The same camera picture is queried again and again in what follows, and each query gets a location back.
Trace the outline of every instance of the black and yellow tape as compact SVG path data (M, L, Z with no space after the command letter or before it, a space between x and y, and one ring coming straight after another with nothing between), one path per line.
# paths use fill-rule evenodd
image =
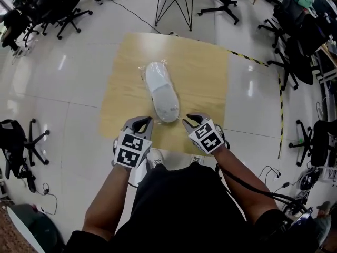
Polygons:
M230 53L235 54L235 55L237 55L237 56L241 56L241 57L243 57L243 58L245 58L245 59L254 61L254 62L257 63L257 64L264 65L264 66L267 66L267 67L268 67L268 65L267 65L266 63L263 63L263 62L261 62L261 61L259 61L259 60L254 59L254 58L250 58L250 57L248 57L248 56L246 56L246 55L244 55L244 54L237 53L237 52L233 52L233 51L231 51L231 50L227 50L227 51L229 51ZM279 156L277 157L278 159L280 159L280 156L281 156L282 142L283 142L283 129L284 129L284 120L283 120L283 96L282 96L282 89L281 89L281 86L282 86L282 85L281 85L281 77L280 77L280 75L279 75L279 87L280 87L280 99L281 99L281 141L280 141Z

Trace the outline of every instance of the black sleeve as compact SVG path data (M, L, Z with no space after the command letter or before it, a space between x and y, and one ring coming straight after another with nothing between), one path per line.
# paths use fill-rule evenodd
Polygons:
M74 231L63 253L70 252L107 252L108 242L102 237L86 232Z
M282 228L287 222L287 230ZM288 229L292 221L280 210L265 212L254 225L260 252L315 252L318 242L315 223L310 217L306 224Z

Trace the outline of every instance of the white tile floor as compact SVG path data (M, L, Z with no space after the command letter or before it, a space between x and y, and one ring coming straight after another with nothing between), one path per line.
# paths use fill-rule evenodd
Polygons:
M118 2L154 24L157 0ZM257 26L271 16L270 4L258 0L253 6L251 0L238 0L238 7L233 8L241 19L237 26L226 13L197 16L200 9L214 7L214 4L214 0L194 0L192 32L175 4L157 29L164 34L174 30L180 36L216 43L261 61L275 58L271 48L273 37L268 31L257 30ZM36 118L35 136L45 129L51 131L39 145L51 163L44 166L35 160L32 171L38 190L47 182L51 193L58 197L57 213L51 219L66 242L73 230L82 227L87 207L111 170L112 142L101 137L97 127L114 55L127 32L153 32L136 16L110 1L96 6L93 0L81 0L80 7L94 12L78 21L80 34L68 27L63 40L59 41L56 30L50 27L47 37L40 35L32 39L35 47L28 56L16 61L8 56L0 74L0 120L17 119L27 133L29 120ZM265 67L230 54L224 121L231 150L255 174L259 175L265 165L281 171L276 181L273 173L268 176L267 186L272 191L287 181L295 182L306 168L305 164L302 168L296 167L299 151L289 149L288 143L299 138L295 130L297 119L306 127L314 125L316 101L322 100L317 83L313 86L300 83L296 91L290 85L286 87L283 93L285 139L281 158L277 159L281 134L277 71L283 76L277 67ZM189 163L189 155L169 151L163 154L169 169L183 168ZM204 164L214 167L215 161L206 158ZM0 157L0 167L4 172L3 157ZM53 212L53 197L30 193L14 177L6 183L15 202L41 204ZM296 189L288 187L280 193L295 194ZM130 187L120 225L130 216L134 196L135 189ZM336 197L331 186L317 183L308 205L316 206Z

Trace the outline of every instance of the black shirt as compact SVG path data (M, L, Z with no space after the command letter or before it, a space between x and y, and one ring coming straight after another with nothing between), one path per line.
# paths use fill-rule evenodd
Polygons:
M167 171L160 166L143 179L129 221L111 241L75 231L65 252L130 252L132 249L137 252L143 252L142 249L277 252L280 245L271 248L266 243L261 245L259 239L284 220L287 218L281 211L270 210L254 226L246 222L224 184L209 167L193 163L186 169Z

